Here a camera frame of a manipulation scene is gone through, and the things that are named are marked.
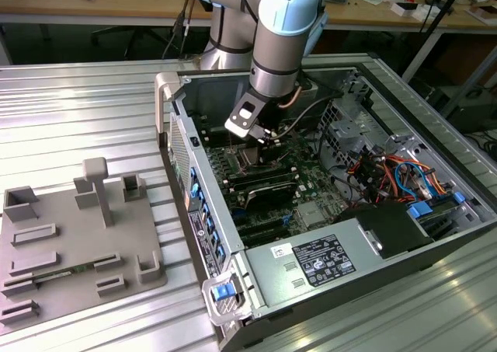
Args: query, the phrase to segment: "chair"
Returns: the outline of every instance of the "chair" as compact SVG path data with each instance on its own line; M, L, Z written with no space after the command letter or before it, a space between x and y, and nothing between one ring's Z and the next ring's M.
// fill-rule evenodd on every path
M124 52L124 59L128 60L130 57L130 53L133 49L134 44L138 39L141 39L144 35L147 35L159 43L164 44L166 46L169 42L168 39L158 35L153 28L167 28L167 27L150 27L150 26L114 26L109 28L104 28L103 30L93 31L91 35L92 45L97 46L99 44L99 36L106 35L109 33L119 33L119 32L127 32L133 31L131 34L131 38L127 43L126 51Z

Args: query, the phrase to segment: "wooden table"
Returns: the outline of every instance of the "wooden table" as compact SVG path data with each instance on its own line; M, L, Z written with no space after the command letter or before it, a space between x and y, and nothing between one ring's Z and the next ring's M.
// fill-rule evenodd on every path
M0 23L171 26L183 3L184 0L0 0ZM421 26L413 18L396 15L386 3L375 6L363 0L349 0L347 5L327 4L326 8L326 28L330 30L418 32ZM443 33L497 33L497 27L488 27L467 14L467 5L454 8L454 13L445 17L416 56L403 76L406 80L414 75ZM197 2L192 26L209 25L210 13L204 12Z

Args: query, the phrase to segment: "circuit board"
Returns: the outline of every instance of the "circuit board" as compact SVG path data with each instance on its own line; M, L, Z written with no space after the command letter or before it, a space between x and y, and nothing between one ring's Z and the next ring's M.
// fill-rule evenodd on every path
M247 144L205 149L216 180L247 247L298 235L332 223L347 203L331 182L308 142L299 136L266 148L260 154ZM291 195L248 209L250 188L237 188L249 181L252 189L270 185L289 186Z

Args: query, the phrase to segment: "power supply label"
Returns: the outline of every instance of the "power supply label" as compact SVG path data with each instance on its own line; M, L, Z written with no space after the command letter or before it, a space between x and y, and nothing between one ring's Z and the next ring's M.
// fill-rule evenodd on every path
M293 248L309 284L320 286L356 271L334 234Z

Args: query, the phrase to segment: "aluminum workbench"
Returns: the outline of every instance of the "aluminum workbench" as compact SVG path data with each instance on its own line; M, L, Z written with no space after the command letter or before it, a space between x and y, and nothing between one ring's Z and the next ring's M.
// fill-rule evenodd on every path
M365 54L312 59L319 58L366 64L470 172L497 193L493 163L480 158L407 85L394 80L383 62ZM140 61L12 66L0 71L0 190L18 186L20 180L36 193L71 188L73 177L81 174L81 161L93 156L107 158L110 178L140 173L169 279L163 288L1 336L2 352L218 350L155 142L154 77L161 71L192 68L176 61ZM402 122L396 127L389 122L394 118L382 120L402 131ZM423 272L250 350L495 351L496 253L493 231Z

